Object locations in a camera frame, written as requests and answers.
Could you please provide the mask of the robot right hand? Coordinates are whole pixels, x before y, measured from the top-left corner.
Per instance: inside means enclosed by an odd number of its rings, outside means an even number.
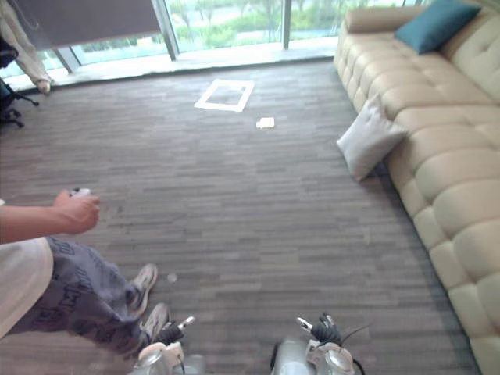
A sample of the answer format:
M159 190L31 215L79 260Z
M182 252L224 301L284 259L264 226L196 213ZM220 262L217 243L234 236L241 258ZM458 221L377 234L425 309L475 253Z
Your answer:
M319 322L316 324L311 324L300 316L297 316L295 320L305 332L311 334L320 344L333 343L342 346L341 333L328 312L320 314Z

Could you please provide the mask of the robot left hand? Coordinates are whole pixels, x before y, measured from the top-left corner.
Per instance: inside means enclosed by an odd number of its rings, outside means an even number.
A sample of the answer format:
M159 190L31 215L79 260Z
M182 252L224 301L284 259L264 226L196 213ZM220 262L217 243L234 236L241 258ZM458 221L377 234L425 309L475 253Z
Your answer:
M183 336L186 327L192 325L196 321L194 316L189 316L180 323L170 322L165 325L158 336L156 341L164 345L170 345L172 343L178 342Z

